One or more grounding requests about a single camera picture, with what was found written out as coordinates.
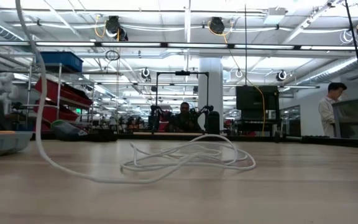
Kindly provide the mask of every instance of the ceiling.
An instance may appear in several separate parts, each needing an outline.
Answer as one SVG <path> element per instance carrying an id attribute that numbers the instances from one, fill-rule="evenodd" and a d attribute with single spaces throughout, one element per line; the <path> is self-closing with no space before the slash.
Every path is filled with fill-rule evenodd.
<path id="1" fill-rule="evenodd" d="M 22 0 L 21 2 L 28 28 L 36 40 L 111 42 L 113 41 L 112 38 L 106 35 L 102 38 L 98 37 L 93 26 L 95 24 L 102 26 L 108 16 L 118 15 L 121 25 L 127 26 L 125 30 L 131 42 L 221 44 L 224 43 L 223 37 L 213 35 L 207 28 L 203 28 L 203 24 L 208 23 L 211 17 L 219 16 L 222 17 L 227 29 L 230 29 L 231 23 L 233 24 L 232 32 L 227 35 L 229 43 L 245 43 L 244 29 L 247 24 L 248 44 L 283 44 L 283 41 L 308 18 L 311 12 L 325 5 L 327 0 L 282 0 L 280 4 L 273 0 L 193 0 L 191 1 L 189 40 L 186 39 L 185 35 L 186 14 L 184 10 L 185 7 L 188 7 L 189 0 Z M 349 4 L 355 3 L 358 3 L 358 0 L 349 0 Z M 247 4 L 247 17 L 244 16 L 245 4 Z M 269 8 L 284 8 L 287 10 L 286 16 L 280 21 L 279 30 L 276 30 L 276 25 L 264 24 L 264 14 Z M 358 5 L 352 6 L 350 10 L 353 21 L 357 24 Z M 102 17 L 96 23 L 96 15 L 99 14 Z M 14 1 L 0 0 L 0 22 L 4 23 L 6 28 L 12 32 L 22 35 Z M 348 27 L 349 21 L 346 8 L 340 2 L 336 7 L 322 13 L 309 27 L 285 44 L 349 45 L 352 43 L 344 43 L 343 39 L 341 40 L 341 37 L 345 35 L 344 30 L 348 29 Z M 96 31 L 102 34 L 103 28 L 98 27 Z M 152 82 L 154 82 L 156 71 L 172 72 L 186 68 L 186 49 L 121 48 L 121 61 L 119 63 L 115 61 L 109 62 L 104 58 L 105 52 L 112 50 L 112 48 L 42 47 L 40 49 L 73 51 L 84 60 L 83 70 L 85 71 L 100 72 L 100 69 L 102 69 L 103 72 L 106 72 L 107 69 L 109 72 L 118 71 L 123 74 L 123 76 L 119 77 L 107 74 L 85 76 L 91 81 L 101 83 L 114 83 L 117 81 L 121 83 L 143 82 L 141 73 L 145 67 L 150 70 L 150 76 Z M 248 79 L 261 85 L 280 85 L 275 79 L 275 74 L 281 70 L 301 78 L 336 59 L 348 58 L 354 55 L 354 52 L 250 50 L 246 58 L 243 50 L 233 50 L 232 52 L 240 68 L 242 70 L 247 68 Z M 28 65 L 32 60 L 29 52 L 12 47 L 0 47 L 0 54 Z M 230 73 L 225 84 L 242 84 L 245 82 L 243 77 L 238 78 L 236 76 L 236 64 L 227 50 L 192 49 L 189 51 L 189 55 L 189 70 L 198 69 L 200 57 L 221 57 L 224 70 Z M 0 69 L 1 66 L 17 68 L 18 64 L 0 57 Z M 197 78 L 195 76 L 183 78 L 164 75 L 160 77 L 160 82 L 197 83 Z M 103 91 L 98 93 L 98 96 L 95 96 L 96 98 L 101 98 L 99 104 L 111 105 L 112 102 L 108 101 L 108 99 L 112 94 L 120 98 L 126 98 L 117 102 L 118 105 L 132 106 L 132 110 L 138 112 L 149 110 L 151 102 L 144 99 L 145 95 L 152 93 L 149 86 L 139 86 L 136 89 L 131 85 L 102 84 L 101 87 Z M 193 87 L 165 86 L 164 89 L 158 92 L 164 95 L 192 95 Z M 233 87 L 225 87 L 224 94 L 225 96 L 234 96 Z M 173 107 L 176 108 L 183 100 L 180 97 L 176 98 L 177 100 L 175 101 L 167 98 L 163 103 L 174 105 Z M 235 103 L 231 100 L 225 101 L 224 106 L 225 111 L 228 112 L 235 107 Z"/>

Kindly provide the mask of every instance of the black hair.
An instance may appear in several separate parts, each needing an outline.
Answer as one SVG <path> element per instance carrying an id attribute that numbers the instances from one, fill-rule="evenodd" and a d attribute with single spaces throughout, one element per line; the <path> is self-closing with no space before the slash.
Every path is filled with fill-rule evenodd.
<path id="1" fill-rule="evenodd" d="M 181 107 L 182 105 L 187 105 L 188 107 L 190 107 L 189 103 L 187 103 L 187 102 L 181 103 L 181 104 L 180 104 L 180 107 Z"/>
<path id="2" fill-rule="evenodd" d="M 338 90 L 339 88 L 347 90 L 347 86 L 343 83 L 330 83 L 328 85 L 328 92 L 330 92 L 331 90 Z"/>

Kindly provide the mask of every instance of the blue bin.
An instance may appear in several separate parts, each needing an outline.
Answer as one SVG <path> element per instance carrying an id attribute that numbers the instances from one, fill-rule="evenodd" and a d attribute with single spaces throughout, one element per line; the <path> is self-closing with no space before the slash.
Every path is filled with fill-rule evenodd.
<path id="1" fill-rule="evenodd" d="M 73 52 L 41 52 L 41 57 L 49 72 L 59 72 L 59 64 L 63 73 L 82 72 L 83 61 Z"/>

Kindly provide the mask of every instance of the white shirt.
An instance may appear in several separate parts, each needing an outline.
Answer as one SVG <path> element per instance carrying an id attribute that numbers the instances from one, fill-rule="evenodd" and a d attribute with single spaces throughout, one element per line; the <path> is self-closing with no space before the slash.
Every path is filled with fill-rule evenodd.
<path id="1" fill-rule="evenodd" d="M 332 104 L 336 101 L 328 96 L 325 96 L 318 105 L 318 111 L 321 116 L 321 124 L 323 124 L 324 135 L 331 138 L 335 137 L 334 126 L 334 110 Z"/>

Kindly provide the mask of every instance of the white column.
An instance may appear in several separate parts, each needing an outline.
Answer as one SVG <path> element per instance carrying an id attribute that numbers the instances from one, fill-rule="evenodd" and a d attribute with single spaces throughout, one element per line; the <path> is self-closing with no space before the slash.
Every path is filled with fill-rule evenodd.
<path id="1" fill-rule="evenodd" d="M 221 58 L 200 58 L 199 72 L 209 72 L 209 99 L 208 104 L 214 106 L 214 111 L 219 113 L 221 130 L 223 130 L 223 66 Z M 206 75 L 198 75 L 198 109 L 207 104 L 207 78 Z M 198 124 L 204 129 L 205 116 L 198 118 Z"/>

